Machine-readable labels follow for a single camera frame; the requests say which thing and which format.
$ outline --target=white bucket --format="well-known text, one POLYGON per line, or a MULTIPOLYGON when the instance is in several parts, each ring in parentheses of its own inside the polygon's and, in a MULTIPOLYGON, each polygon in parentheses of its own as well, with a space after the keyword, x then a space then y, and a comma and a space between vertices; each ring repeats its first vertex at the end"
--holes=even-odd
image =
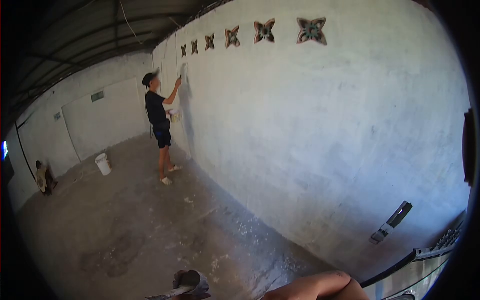
POLYGON ((110 162, 107 160, 107 155, 105 153, 100 154, 95 158, 95 163, 102 172, 102 175, 108 175, 112 171, 112 167, 110 166, 110 162))

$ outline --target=corrugated metal roof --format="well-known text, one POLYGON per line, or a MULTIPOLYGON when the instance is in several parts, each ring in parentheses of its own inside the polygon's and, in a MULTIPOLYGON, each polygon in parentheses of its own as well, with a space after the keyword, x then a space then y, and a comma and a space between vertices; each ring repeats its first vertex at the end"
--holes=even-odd
POLYGON ((11 125, 37 97, 66 76, 117 55, 151 51, 178 27, 176 23, 184 25, 228 1, 56 1, 35 26, 31 46, 12 74, 7 111, 2 105, 3 125, 11 125))

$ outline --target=paint can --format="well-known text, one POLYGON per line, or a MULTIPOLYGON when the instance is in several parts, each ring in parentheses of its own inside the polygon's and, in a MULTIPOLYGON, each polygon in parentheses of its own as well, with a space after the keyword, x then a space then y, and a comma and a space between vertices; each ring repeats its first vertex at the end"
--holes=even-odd
POLYGON ((172 109, 168 113, 170 114, 170 122, 176 123, 180 121, 180 111, 178 109, 172 109))

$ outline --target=dark shorts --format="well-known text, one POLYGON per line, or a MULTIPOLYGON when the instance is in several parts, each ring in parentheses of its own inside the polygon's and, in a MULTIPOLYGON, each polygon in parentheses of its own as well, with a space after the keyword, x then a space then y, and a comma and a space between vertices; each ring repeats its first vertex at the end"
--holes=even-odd
POLYGON ((172 136, 170 135, 169 131, 155 132, 155 138, 158 142, 158 148, 160 149, 171 145, 170 140, 172 139, 172 136))

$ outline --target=black t-shirt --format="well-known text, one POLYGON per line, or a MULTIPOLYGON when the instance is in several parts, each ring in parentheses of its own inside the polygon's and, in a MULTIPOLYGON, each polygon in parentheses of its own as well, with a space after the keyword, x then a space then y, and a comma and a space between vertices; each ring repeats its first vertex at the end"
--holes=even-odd
POLYGON ((148 112, 148 120, 150 123, 152 123, 154 131, 159 131, 159 125, 162 122, 165 122, 167 119, 167 115, 165 114, 165 109, 163 108, 162 104, 163 100, 165 100, 165 98, 155 94, 152 91, 148 91, 145 94, 145 106, 148 112))

